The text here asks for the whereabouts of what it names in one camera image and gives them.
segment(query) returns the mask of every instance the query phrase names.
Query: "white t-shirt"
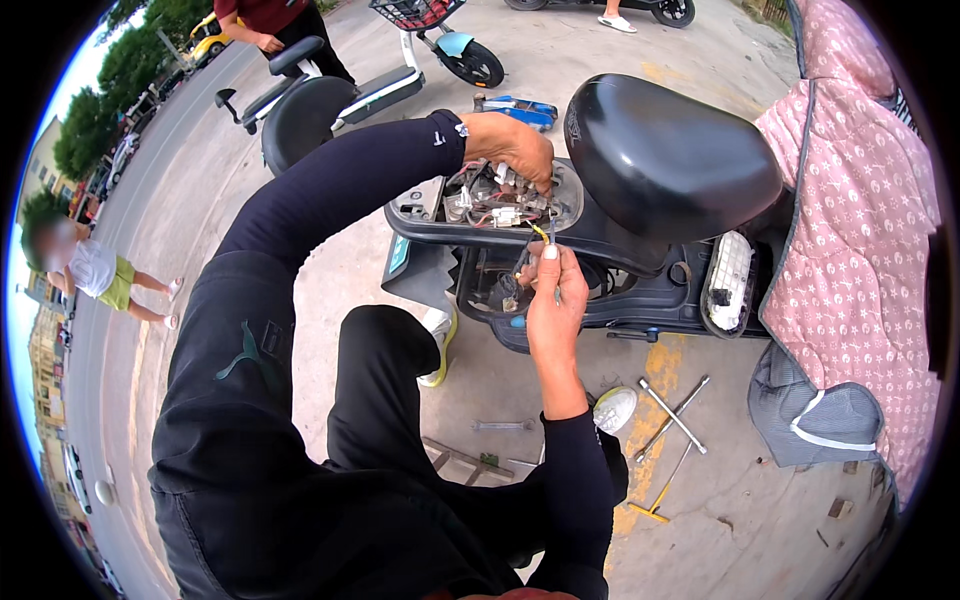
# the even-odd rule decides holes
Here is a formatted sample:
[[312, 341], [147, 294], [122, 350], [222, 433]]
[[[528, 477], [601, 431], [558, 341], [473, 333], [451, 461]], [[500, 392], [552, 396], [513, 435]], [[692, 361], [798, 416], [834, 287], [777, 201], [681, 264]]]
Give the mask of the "white t-shirt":
[[67, 266], [77, 287], [88, 296], [97, 298], [113, 282], [117, 272], [117, 253], [100, 242], [85, 239], [77, 242], [77, 250]]

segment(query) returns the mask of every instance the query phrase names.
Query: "blue hydraulic jack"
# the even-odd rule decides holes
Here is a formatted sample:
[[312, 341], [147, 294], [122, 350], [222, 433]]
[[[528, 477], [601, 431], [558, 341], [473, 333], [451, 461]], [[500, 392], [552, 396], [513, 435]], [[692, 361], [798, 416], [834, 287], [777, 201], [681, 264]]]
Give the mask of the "blue hydraulic jack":
[[538, 132], [548, 132], [557, 121], [557, 107], [513, 96], [497, 96], [487, 100], [478, 93], [473, 96], [473, 112], [502, 112], [522, 121]]

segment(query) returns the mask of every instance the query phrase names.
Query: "child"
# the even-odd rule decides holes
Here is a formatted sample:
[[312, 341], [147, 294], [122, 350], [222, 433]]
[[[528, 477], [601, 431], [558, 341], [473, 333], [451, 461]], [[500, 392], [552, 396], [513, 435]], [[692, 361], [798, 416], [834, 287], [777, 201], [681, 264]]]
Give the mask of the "child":
[[72, 296], [77, 288], [107, 306], [129, 312], [140, 321], [163, 322], [176, 329], [177, 315], [158, 315], [130, 298], [131, 285], [166, 292], [170, 301], [183, 284], [177, 277], [169, 285], [141, 273], [113, 249], [90, 239], [90, 228], [63, 215], [48, 211], [24, 224], [21, 239], [27, 262], [64, 294]]

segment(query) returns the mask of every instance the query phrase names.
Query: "sky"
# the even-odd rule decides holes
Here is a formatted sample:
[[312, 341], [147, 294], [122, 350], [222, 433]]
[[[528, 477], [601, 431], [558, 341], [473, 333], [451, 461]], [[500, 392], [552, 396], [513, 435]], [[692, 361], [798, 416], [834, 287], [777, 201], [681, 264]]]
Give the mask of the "sky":
[[[114, 32], [103, 44], [98, 45], [97, 38], [106, 30], [104, 25], [95, 29], [84, 40], [60, 77], [60, 82], [50, 98], [47, 110], [37, 124], [34, 142], [55, 115], [61, 121], [66, 117], [67, 109], [70, 108], [70, 101], [77, 92], [87, 85], [94, 90], [99, 90], [97, 74], [100, 72], [100, 66], [104, 62], [110, 44], [116, 41], [128, 28], [139, 27], [142, 24], [143, 11], [136, 13], [126, 26]], [[20, 421], [23, 423], [27, 446], [33, 455], [35, 467], [39, 469], [40, 439], [36, 434], [33, 369], [30, 364], [30, 353], [27, 345], [30, 343], [30, 331], [34, 328], [34, 318], [40, 306], [25, 294], [16, 291], [17, 284], [26, 285], [30, 278], [30, 267], [27, 266], [27, 259], [23, 255], [23, 251], [20, 250], [21, 232], [22, 229], [16, 224], [13, 225], [13, 230], [10, 232], [10, 251], [8, 252], [10, 262], [7, 265], [8, 278], [5, 282], [8, 310], [5, 315], [7, 321], [4, 323], [4, 329], [7, 333], [7, 349], [11, 358], [13, 393], [16, 395], [16, 404], [20, 412]]]

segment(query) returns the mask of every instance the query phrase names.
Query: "yellow car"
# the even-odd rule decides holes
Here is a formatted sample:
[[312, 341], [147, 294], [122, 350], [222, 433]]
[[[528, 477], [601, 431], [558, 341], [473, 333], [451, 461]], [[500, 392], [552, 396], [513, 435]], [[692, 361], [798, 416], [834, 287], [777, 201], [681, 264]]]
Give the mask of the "yellow car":
[[[240, 19], [237, 19], [237, 23], [243, 25]], [[190, 32], [190, 40], [186, 45], [189, 53], [187, 58], [196, 68], [204, 68], [232, 41], [233, 39], [220, 29], [217, 14], [211, 12]]]

